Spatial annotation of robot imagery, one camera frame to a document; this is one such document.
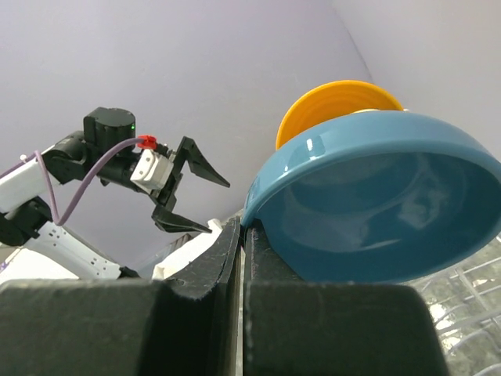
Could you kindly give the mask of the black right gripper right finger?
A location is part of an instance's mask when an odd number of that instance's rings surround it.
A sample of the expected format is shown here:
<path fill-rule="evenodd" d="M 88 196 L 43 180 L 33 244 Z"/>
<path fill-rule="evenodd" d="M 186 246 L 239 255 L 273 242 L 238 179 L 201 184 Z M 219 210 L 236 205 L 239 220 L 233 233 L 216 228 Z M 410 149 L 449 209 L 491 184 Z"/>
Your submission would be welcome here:
<path fill-rule="evenodd" d="M 426 304 L 411 287 L 312 283 L 263 225 L 244 235 L 246 375 L 447 375 Z"/>

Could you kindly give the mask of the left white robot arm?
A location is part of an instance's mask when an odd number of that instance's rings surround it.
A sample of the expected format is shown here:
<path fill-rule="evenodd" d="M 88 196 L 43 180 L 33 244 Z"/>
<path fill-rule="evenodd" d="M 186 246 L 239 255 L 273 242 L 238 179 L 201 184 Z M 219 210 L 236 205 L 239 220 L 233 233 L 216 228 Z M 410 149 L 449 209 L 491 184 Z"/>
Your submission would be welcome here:
<path fill-rule="evenodd" d="M 154 204 L 152 220 L 166 233 L 211 229 L 173 212 L 182 169 L 228 187 L 196 142 L 183 137 L 170 149 L 153 136 L 136 133 L 132 112 L 98 107 L 83 129 L 44 152 L 34 152 L 1 175 L 1 243 L 27 248 L 57 262 L 84 280 L 136 278 L 138 273 L 109 259 L 65 227 L 93 179 L 145 194 Z"/>

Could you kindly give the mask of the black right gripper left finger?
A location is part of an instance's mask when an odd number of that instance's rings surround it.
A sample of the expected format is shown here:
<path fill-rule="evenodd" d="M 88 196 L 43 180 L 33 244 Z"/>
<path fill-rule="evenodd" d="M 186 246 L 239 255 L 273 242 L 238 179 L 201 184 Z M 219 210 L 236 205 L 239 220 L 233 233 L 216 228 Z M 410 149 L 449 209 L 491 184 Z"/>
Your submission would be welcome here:
<path fill-rule="evenodd" d="M 234 374 L 240 229 L 163 281 L 5 282 L 2 374 Z"/>

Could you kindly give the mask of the white square bowl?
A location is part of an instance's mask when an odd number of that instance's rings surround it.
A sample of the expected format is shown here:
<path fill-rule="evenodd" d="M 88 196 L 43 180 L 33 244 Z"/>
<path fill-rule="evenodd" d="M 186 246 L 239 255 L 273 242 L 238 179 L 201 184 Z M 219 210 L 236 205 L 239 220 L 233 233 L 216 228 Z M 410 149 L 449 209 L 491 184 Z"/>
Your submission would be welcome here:
<path fill-rule="evenodd" d="M 402 110 L 381 110 L 381 109 L 375 109 L 375 108 L 367 108 L 367 109 L 353 111 L 350 114 L 354 115 L 354 114 L 365 114 L 365 113 L 372 113 L 372 112 L 376 112 L 376 113 L 379 113 L 379 112 L 383 112 L 383 113 L 395 113 L 395 112 L 396 113 L 405 113 L 405 112 L 409 112 L 409 109 L 404 108 Z"/>

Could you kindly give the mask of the orange bowl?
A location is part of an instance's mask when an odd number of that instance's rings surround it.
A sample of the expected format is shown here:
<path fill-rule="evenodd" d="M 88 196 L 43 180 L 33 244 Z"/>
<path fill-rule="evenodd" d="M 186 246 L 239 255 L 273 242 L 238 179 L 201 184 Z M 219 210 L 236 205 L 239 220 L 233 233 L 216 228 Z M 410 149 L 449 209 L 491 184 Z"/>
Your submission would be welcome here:
<path fill-rule="evenodd" d="M 275 148 L 325 121 L 367 110 L 403 111 L 404 107 L 387 90 L 369 82 L 340 80 L 320 85 L 297 99 L 285 113 Z"/>

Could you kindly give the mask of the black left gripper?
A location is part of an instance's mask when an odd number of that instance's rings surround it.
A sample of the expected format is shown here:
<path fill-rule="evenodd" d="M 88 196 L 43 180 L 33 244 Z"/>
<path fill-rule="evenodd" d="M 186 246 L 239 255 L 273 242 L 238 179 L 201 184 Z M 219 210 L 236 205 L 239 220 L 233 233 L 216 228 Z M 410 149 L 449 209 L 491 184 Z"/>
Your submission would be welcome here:
<path fill-rule="evenodd" d="M 175 193 L 181 182 L 185 163 L 194 175 L 209 182 L 224 187 L 230 187 L 230 182 L 216 172 L 193 139 L 184 136 L 178 149 L 172 150 L 153 136 L 138 136 L 135 129 L 134 114 L 124 109 L 98 107 L 84 117 L 83 144 L 90 169 L 81 182 L 81 190 L 86 191 L 87 186 L 97 177 L 104 186 L 114 183 L 148 195 L 157 205 L 153 210 L 152 220 L 157 228 L 166 233 L 212 233 L 208 227 L 162 206 L 174 206 L 177 203 Z M 174 164 L 165 186 L 151 193 L 141 190 L 130 181 L 144 150 L 155 151 Z"/>

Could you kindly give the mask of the blue bottom bowl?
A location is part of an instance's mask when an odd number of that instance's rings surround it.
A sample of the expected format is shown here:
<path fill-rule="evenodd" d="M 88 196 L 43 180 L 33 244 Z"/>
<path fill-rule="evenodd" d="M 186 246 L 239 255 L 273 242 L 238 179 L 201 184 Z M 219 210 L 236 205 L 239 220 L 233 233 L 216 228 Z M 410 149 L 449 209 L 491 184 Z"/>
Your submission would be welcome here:
<path fill-rule="evenodd" d="M 281 146 L 246 198 L 272 249 L 315 282 L 400 283 L 446 269 L 500 231 L 500 163 L 436 118 L 379 110 Z"/>

